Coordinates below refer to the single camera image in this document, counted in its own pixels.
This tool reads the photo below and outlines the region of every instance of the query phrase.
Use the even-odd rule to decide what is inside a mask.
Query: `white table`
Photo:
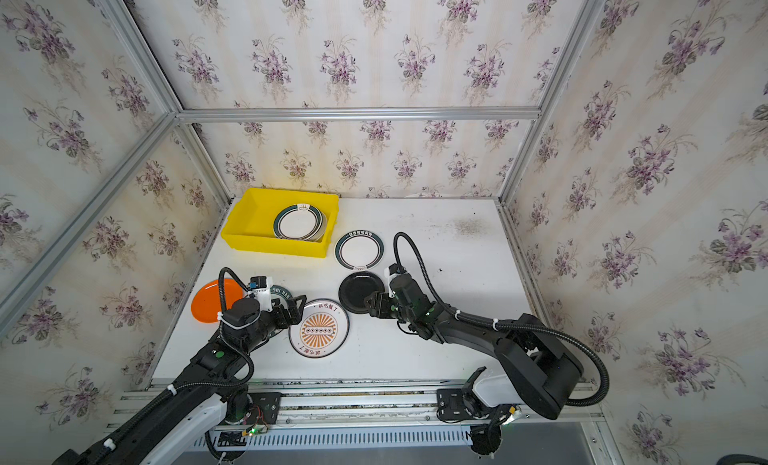
[[[222,267],[232,268],[244,281],[255,275],[271,275],[275,284],[293,295],[306,295],[308,301],[338,301],[339,285],[351,270],[336,261],[333,247],[351,230],[370,230],[384,241],[384,256],[371,270],[382,279],[386,268],[395,261],[392,237],[403,231],[416,242],[432,284],[447,303],[500,319],[530,313],[494,201],[341,199],[325,259],[237,251],[217,237],[153,379],[168,383],[176,378],[213,335],[217,325],[196,321],[190,305],[194,293],[215,280]],[[400,240],[398,246],[403,265],[430,295],[408,243]],[[488,355],[461,345],[439,345],[403,335],[393,320],[354,314],[350,314],[346,342],[327,357],[299,355],[291,347],[287,331],[252,356],[255,381],[466,380],[477,367],[498,365]]]

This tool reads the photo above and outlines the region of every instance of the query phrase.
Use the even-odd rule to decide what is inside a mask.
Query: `floral wallpaper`
[[[606,0],[509,204],[625,463],[768,457],[766,7]]]
[[[534,105],[583,0],[124,1],[185,107],[232,108]]]
[[[436,198],[498,196],[528,126],[526,120],[374,120],[196,129],[233,196],[259,187]]]
[[[0,386],[14,397],[0,418],[8,463],[82,450],[102,436],[114,395],[148,383],[220,218],[177,142],[171,134],[159,145],[0,340]],[[13,229],[28,230],[10,207]]]
[[[0,0],[0,298],[160,116],[95,0]]]

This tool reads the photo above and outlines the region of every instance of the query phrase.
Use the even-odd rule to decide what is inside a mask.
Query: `black round object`
[[[339,302],[349,313],[368,315],[365,299],[374,291],[384,291],[384,282],[369,271],[356,271],[341,282]]]

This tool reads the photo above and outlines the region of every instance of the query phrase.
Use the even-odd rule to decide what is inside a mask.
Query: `plate with orange sunburst design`
[[[292,325],[288,334],[290,344],[299,354],[321,358],[338,350],[349,331],[346,310],[336,301],[321,298],[306,304],[302,321]]]

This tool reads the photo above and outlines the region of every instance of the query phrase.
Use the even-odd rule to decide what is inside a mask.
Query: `yellow plastic container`
[[[296,203],[309,203],[322,212],[328,223],[320,241],[277,239],[273,224],[277,214]],[[221,230],[221,238],[236,250],[263,251],[283,255],[324,258],[328,254],[333,226],[339,215],[339,196],[295,190],[248,189],[237,202]]]

